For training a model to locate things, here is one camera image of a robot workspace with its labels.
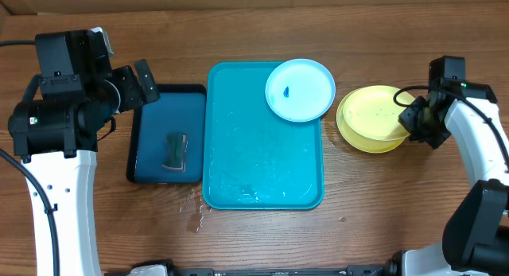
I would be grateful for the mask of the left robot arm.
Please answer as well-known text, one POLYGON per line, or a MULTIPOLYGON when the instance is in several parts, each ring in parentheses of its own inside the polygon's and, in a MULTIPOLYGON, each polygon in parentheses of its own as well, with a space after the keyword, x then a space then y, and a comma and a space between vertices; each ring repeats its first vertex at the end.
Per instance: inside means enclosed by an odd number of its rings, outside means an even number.
POLYGON ((93 190, 99 131, 115 116, 157 101, 145 60, 112 68, 99 27, 35 37, 40 72, 8 121, 4 158, 27 181, 39 275, 99 275, 93 190))

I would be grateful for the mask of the yellow plate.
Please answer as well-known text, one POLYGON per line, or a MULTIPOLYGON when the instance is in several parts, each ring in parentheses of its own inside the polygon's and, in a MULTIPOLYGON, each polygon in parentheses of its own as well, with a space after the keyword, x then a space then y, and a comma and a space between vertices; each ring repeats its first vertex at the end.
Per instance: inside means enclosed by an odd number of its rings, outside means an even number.
POLYGON ((346 123, 356 133, 376 141, 395 141, 410 133, 398 121, 405 110, 394 102, 398 88, 373 85, 353 91, 342 109, 346 123))
POLYGON ((405 140, 404 138, 400 138, 399 140, 395 141, 378 141, 366 138, 355 132, 346 123, 346 120, 343 116, 343 107, 344 103, 353 92, 355 91, 351 91, 345 97, 342 98, 336 110, 336 125, 344 140, 351 146, 355 147, 356 149, 370 154, 386 153, 400 146, 404 142, 405 140))

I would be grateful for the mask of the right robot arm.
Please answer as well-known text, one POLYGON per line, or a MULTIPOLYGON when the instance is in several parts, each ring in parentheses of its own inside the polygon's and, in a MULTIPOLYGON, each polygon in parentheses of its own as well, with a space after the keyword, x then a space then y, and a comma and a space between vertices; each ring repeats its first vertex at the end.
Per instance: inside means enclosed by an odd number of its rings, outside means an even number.
POLYGON ((400 251, 387 261, 385 275, 506 275, 508 228, 508 138, 497 98, 487 84, 465 77, 462 57, 429 63, 424 90, 404 105, 398 121, 411 141, 438 148, 453 137, 466 168, 470 191, 445 225, 442 240, 400 251))

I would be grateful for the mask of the light blue plate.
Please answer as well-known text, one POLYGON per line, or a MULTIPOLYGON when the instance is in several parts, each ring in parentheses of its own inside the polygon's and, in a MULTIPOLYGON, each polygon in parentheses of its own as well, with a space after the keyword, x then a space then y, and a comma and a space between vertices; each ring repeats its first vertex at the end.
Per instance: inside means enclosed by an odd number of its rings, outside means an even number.
POLYGON ((265 96, 270 109, 290 122, 320 118, 332 106, 336 84, 332 73, 310 59, 293 59, 270 73, 265 96))

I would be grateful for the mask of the green and orange sponge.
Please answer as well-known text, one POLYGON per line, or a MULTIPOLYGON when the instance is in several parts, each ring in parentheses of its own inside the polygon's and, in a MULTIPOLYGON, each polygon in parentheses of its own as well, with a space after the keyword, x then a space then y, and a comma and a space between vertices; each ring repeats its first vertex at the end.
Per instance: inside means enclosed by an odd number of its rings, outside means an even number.
POLYGON ((172 171, 185 171, 187 136, 181 133, 169 133, 165 136, 165 144, 167 155, 162 166, 172 171))

